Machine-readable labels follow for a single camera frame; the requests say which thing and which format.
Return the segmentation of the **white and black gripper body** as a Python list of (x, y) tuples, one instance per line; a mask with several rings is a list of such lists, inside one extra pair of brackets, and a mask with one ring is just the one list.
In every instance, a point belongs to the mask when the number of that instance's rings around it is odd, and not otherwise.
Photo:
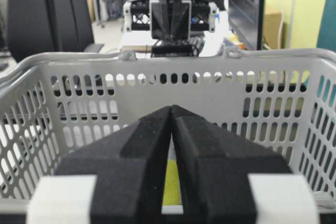
[[(151, 32), (151, 1), (152, 0), (128, 0), (124, 3), (125, 31)], [(209, 31), (213, 33), (215, 31), (217, 5), (209, 0), (167, 0), (170, 29), (173, 3), (175, 1), (190, 4), (189, 33), (199, 31)]]

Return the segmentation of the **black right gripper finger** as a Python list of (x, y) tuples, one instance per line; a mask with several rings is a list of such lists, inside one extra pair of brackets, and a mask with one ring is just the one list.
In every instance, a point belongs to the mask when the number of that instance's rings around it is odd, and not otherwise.
[(165, 106), (62, 157), (43, 177), (28, 223), (146, 223), (161, 215), (171, 108)]
[(306, 179), (282, 155), (172, 106), (183, 206), (206, 223), (319, 223)]

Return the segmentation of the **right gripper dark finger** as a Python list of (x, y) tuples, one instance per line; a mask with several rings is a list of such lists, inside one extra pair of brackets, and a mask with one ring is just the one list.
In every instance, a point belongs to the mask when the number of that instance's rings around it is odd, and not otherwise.
[(172, 9), (171, 37), (172, 39), (188, 39), (190, 24), (190, 4), (175, 1)]
[(167, 0), (151, 1), (151, 36), (152, 38), (169, 38), (170, 22)]

